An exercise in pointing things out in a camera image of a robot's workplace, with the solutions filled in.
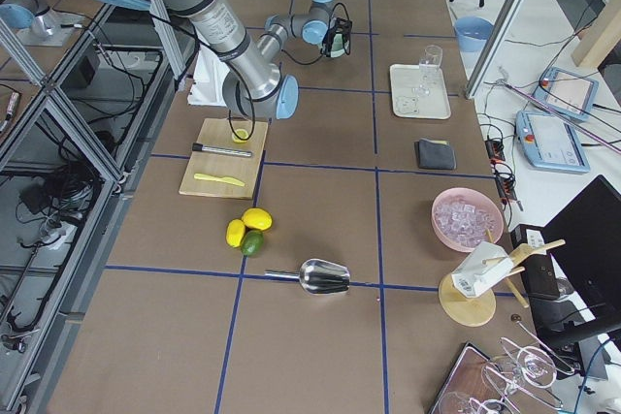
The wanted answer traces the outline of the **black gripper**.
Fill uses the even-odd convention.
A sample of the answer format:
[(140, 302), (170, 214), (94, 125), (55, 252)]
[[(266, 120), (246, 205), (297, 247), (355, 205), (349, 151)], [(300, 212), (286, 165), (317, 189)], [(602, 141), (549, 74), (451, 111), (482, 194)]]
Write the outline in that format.
[(351, 30), (351, 20), (341, 17), (332, 19), (321, 44), (320, 53), (323, 56), (349, 55)]

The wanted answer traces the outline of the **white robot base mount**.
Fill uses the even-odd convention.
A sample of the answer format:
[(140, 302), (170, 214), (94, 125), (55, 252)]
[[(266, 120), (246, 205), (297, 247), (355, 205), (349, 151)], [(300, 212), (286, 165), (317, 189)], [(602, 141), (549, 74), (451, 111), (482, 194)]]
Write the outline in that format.
[(200, 47), (193, 83), (188, 94), (190, 106), (225, 107), (222, 86), (229, 68), (209, 49)]

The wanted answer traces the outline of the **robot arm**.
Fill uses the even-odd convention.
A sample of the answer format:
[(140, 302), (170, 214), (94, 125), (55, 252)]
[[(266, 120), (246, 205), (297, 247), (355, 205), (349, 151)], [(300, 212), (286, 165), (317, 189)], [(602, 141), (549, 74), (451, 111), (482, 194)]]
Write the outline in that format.
[[(152, 0), (98, 0), (125, 9), (146, 11)], [(307, 13), (272, 16), (253, 41), (228, 0), (162, 0), (166, 10), (187, 18), (229, 73), (222, 85), (229, 111), (246, 118), (286, 119), (297, 109), (297, 80), (274, 63), (287, 40), (312, 45), (324, 41), (331, 26), (334, 0), (311, 0)]]

